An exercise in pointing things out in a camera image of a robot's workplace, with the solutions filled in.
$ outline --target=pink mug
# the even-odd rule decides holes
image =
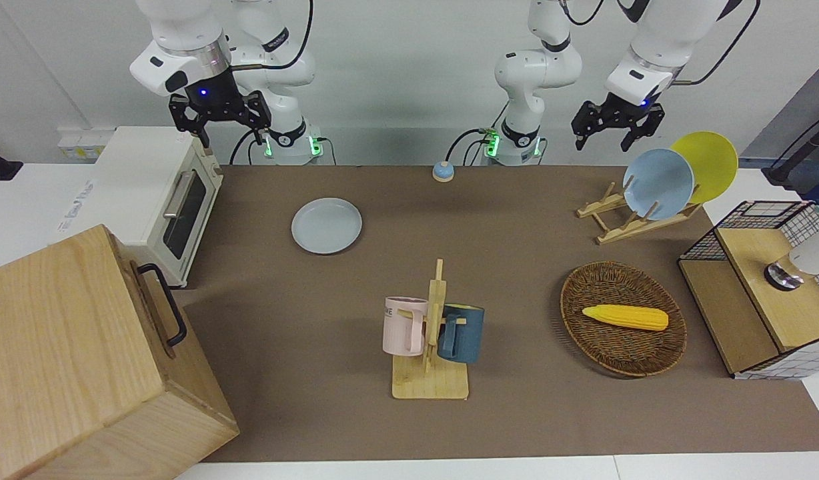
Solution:
[[[383,320],[383,351],[401,357],[424,351],[424,316],[428,301],[411,297],[386,297]]]

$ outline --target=wire basket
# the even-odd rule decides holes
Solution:
[[[581,313],[582,308],[599,304],[659,308],[668,313],[668,328],[625,328]],[[573,270],[561,292],[561,314],[576,345],[614,373],[629,377],[663,373],[685,352],[685,319],[674,298],[652,277],[629,265],[600,261]]]

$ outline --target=yellow plate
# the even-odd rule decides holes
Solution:
[[[691,195],[691,203],[704,203],[717,198],[730,188],[730,183],[736,178],[736,148],[719,133],[689,133],[671,145],[671,150],[685,157],[694,172],[694,181],[699,185]]]

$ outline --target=mug handle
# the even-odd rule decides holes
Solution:
[[[409,341],[407,341],[410,352],[416,352],[422,349],[422,343],[424,343],[424,338],[422,338],[423,324],[424,313],[418,310],[412,310],[412,331],[410,331]]]
[[[454,358],[454,347],[458,336],[458,317],[456,313],[450,313],[446,317],[446,331],[442,335],[442,349],[447,358]]]

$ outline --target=oven window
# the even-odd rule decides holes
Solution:
[[[181,214],[178,215],[178,218],[171,219],[169,225],[166,225],[166,232],[163,232],[163,243],[169,247],[172,255],[175,255],[177,259],[181,259],[181,256],[184,255],[187,240],[190,240],[190,232],[196,225],[196,217],[199,216],[206,193],[205,183],[202,183],[199,174],[194,175],[190,191],[187,192],[184,205],[181,207]]]

